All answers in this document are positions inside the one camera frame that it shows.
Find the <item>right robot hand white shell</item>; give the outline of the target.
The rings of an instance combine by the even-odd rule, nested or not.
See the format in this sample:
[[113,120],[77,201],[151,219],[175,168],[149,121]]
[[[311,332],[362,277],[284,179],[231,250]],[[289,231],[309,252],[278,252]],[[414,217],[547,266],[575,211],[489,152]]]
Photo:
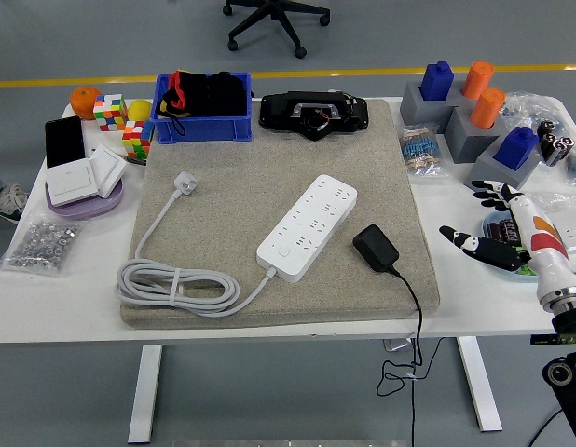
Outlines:
[[537,297],[542,307],[555,314],[576,309],[576,274],[552,221],[528,196],[507,183],[473,181],[474,196],[484,207],[508,210],[516,223],[525,254],[513,246],[485,237],[476,237],[443,225],[440,233],[466,255],[515,271],[527,265],[538,277]]

